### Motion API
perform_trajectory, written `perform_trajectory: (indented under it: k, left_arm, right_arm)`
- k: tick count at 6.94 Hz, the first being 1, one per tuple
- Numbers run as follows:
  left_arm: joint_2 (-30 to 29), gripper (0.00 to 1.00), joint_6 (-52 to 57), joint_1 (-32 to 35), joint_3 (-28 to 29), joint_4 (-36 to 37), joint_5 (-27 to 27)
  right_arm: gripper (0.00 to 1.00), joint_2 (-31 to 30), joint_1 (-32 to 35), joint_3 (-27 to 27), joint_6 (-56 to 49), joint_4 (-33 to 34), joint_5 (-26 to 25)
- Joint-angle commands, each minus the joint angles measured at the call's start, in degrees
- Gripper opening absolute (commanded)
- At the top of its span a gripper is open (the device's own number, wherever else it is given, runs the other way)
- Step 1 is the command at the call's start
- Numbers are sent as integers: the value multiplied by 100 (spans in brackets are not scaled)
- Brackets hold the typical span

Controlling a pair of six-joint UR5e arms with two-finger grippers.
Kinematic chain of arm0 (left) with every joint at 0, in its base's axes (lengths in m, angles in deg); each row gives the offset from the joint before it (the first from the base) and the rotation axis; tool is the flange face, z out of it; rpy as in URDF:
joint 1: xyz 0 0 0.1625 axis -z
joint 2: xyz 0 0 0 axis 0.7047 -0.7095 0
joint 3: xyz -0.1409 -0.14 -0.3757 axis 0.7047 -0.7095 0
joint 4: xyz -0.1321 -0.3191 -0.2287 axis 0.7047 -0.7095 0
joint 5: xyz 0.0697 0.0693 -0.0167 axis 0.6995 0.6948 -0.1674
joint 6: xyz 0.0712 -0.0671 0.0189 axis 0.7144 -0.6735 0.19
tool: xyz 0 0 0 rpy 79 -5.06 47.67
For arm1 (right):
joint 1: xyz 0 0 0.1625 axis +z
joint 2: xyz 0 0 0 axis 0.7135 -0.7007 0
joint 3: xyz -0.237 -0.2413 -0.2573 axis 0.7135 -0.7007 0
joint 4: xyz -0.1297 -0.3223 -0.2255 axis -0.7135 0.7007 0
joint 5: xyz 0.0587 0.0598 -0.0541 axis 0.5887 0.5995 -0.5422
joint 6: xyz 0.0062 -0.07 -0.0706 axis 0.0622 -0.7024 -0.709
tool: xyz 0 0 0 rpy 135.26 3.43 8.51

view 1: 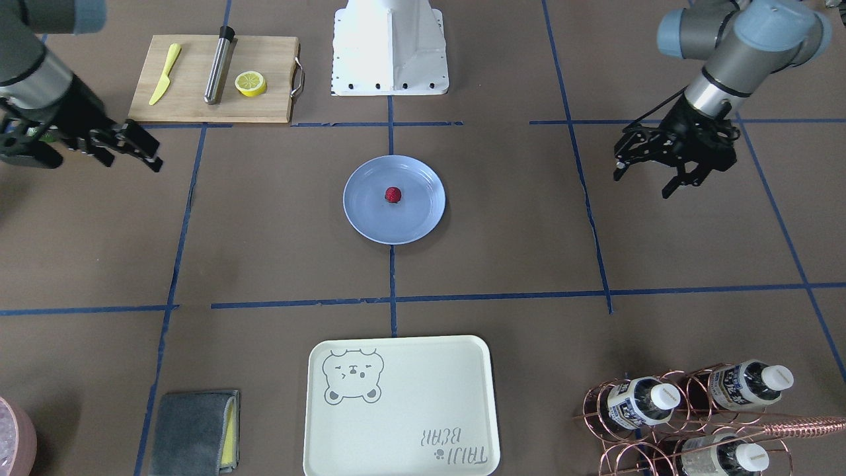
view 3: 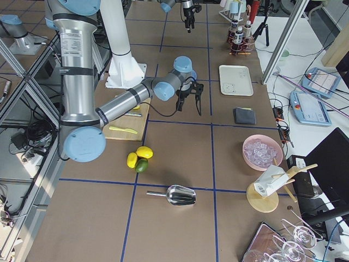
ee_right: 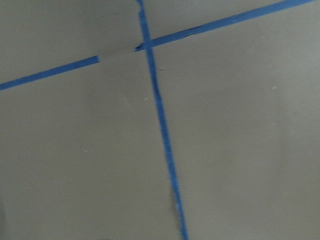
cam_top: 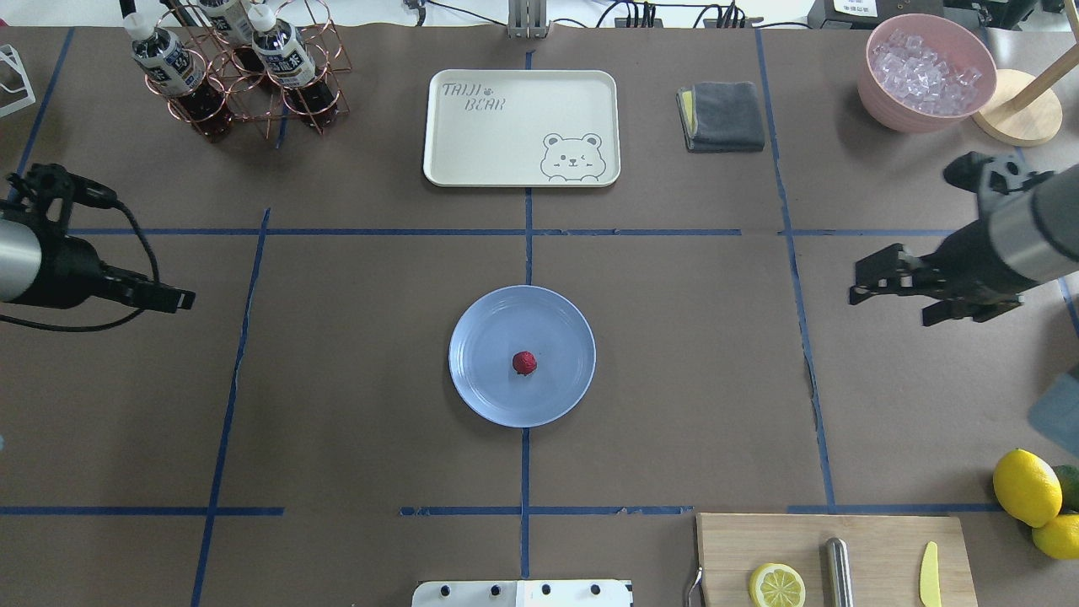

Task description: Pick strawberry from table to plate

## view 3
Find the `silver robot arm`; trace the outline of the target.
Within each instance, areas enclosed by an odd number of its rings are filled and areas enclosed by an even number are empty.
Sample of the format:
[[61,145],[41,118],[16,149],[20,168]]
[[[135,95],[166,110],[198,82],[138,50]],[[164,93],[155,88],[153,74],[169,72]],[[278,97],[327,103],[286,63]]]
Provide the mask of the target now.
[[[46,1],[46,24],[59,33],[64,114],[60,118],[62,152],[77,162],[90,162],[104,151],[102,128],[157,97],[178,97],[177,110],[190,94],[199,97],[203,85],[196,80],[189,57],[179,56],[162,78],[147,78],[142,64],[132,56],[121,1]],[[124,91],[101,107],[95,106],[97,52],[93,34],[101,16],[112,54],[107,86]]]
[[200,13],[202,5],[194,3],[192,0],[180,1],[180,0],[159,0],[160,6],[165,13],[168,13],[172,8],[179,3],[180,4],[180,18],[185,24],[185,29],[188,33],[195,28],[195,14]]

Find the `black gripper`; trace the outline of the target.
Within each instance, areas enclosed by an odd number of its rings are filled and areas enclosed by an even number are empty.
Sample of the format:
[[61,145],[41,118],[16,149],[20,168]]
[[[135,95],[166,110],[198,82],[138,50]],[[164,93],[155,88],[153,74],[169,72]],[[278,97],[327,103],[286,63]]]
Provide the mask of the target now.
[[190,95],[195,95],[195,104],[196,110],[199,116],[202,116],[202,105],[201,105],[201,94],[204,89],[204,84],[200,84],[197,81],[191,81],[189,83],[189,87],[186,90],[178,90],[177,91],[177,102],[176,102],[176,111],[183,110],[183,104],[185,102],[185,98]]
[[195,28],[195,14],[199,13],[202,10],[202,7],[188,7],[183,8],[183,14],[185,16],[185,29],[188,33],[190,33],[190,25],[191,28]]

